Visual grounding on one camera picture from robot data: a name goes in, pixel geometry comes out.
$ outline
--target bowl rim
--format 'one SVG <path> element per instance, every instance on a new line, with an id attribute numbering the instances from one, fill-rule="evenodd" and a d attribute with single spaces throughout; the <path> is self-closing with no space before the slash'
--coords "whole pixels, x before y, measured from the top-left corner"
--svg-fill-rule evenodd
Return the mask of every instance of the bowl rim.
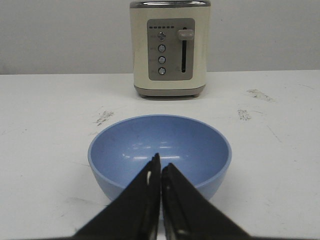
<path id="1" fill-rule="evenodd" d="M 106 127 L 105 129 L 103 129 L 101 132 L 98 133 L 98 135 L 95 136 L 95 138 L 91 141 L 90 143 L 90 146 L 89 146 L 89 149 L 88 149 L 88 152 L 87 152 L 87 157 L 88 157 L 88 162 L 89 162 L 89 165 L 92 169 L 92 171 L 97 174 L 100 178 L 102 178 L 104 181 L 106 181 L 107 183 L 111 184 L 111 185 L 114 185 L 115 187 L 118 187 L 118 188 L 121 188 L 121 189 L 125 189 L 126 186 L 123 186 L 109 178 L 107 178 L 106 176 L 104 176 L 94 165 L 93 163 L 93 160 L 91 158 L 91 152 L 92 152 L 92 148 L 93 148 L 93 145 L 95 144 L 95 142 L 97 141 L 97 139 L 102 135 L 104 134 L 104 132 L 108 131 L 110 128 L 113 128 L 114 126 L 117 126 L 121 123 L 124 123 L 124 122 L 128 122 L 128 121 L 131 121 L 131 120 L 135 120 L 135 119 L 140 119 L 140 118 L 148 118 L 148 117 L 171 117 L 171 118 L 181 118 L 181 119 L 186 119 L 186 120 L 190 120 L 190 121 L 193 121 L 193 122 L 197 122 L 197 123 L 200 123 L 206 127 L 209 127 L 210 129 L 212 129 L 213 131 L 215 131 L 222 139 L 223 141 L 225 142 L 226 144 L 226 147 L 228 149 L 228 157 L 227 157 L 227 160 L 224 164 L 224 166 L 220 169 L 219 172 L 217 172 L 215 175 L 213 175 L 212 177 L 208 178 L 207 180 L 201 182 L 201 183 L 198 183 L 197 185 L 195 185 L 195 188 L 200 188 L 200 187 L 203 187 L 211 182 L 213 182 L 215 179 L 221 177 L 221 175 L 225 174 L 225 172 L 227 171 L 230 163 L 231 163 L 231 158 L 232 158 L 232 149 L 231 149 L 231 146 L 230 146 L 230 143 L 228 142 L 227 138 L 219 131 L 217 130 L 216 128 L 214 128 L 213 126 L 203 122 L 203 121 L 200 121 L 200 120 L 197 120 L 197 119 L 194 119 L 194 118 L 191 118 L 191 117 L 187 117 L 187 116 L 181 116 L 181 115 L 171 115 L 171 114 L 147 114 L 147 115 L 139 115 L 139 116 L 134 116 L 134 117 L 130 117 L 130 118 L 126 118 L 124 120 L 120 120 L 120 121 L 117 121 L 113 124 L 111 124 L 110 126 Z"/>

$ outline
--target toaster knob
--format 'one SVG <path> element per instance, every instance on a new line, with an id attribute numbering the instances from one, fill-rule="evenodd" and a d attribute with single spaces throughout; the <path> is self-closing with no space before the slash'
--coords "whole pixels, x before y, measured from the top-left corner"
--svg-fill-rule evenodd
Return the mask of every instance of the toaster knob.
<path id="1" fill-rule="evenodd" d="M 166 50 L 166 46 L 165 46 L 165 45 L 159 45 L 159 46 L 158 46 L 158 51 L 159 51 L 160 53 L 163 53 L 165 50 Z"/>
<path id="2" fill-rule="evenodd" d="M 166 69 L 164 67 L 159 68 L 159 74 L 163 75 L 166 73 Z"/>
<path id="3" fill-rule="evenodd" d="M 164 40 L 166 39 L 166 33 L 164 33 L 164 32 L 159 32 L 159 33 L 158 33 L 158 39 L 159 39 L 160 41 L 164 41 Z"/>
<path id="4" fill-rule="evenodd" d="M 166 58 L 164 56 L 161 56 L 158 58 L 158 61 L 160 64 L 164 64 L 166 62 Z"/>

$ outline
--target toaster lever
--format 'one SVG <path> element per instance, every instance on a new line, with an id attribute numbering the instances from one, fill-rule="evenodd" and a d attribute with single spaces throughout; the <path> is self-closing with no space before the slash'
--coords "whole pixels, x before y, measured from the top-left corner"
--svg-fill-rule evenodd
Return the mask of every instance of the toaster lever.
<path id="1" fill-rule="evenodd" d="M 192 29 L 178 30 L 178 38 L 181 41 L 190 41 L 195 38 L 195 32 Z"/>

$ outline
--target toaster base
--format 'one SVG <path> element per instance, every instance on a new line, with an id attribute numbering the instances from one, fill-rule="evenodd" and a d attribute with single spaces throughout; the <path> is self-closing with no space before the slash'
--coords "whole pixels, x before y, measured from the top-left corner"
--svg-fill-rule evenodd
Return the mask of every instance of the toaster base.
<path id="1" fill-rule="evenodd" d="M 192 89 L 145 89 L 134 85 L 135 90 L 144 97 L 178 97 L 193 96 L 198 97 L 206 85 Z"/>

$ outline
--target toaster control panel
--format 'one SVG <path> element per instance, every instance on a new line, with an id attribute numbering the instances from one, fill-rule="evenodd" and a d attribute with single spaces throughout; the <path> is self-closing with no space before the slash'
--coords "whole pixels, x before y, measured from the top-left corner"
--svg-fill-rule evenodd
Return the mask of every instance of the toaster control panel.
<path id="1" fill-rule="evenodd" d="M 149 19 L 147 22 L 150 80 L 190 80 L 194 68 L 195 20 Z"/>

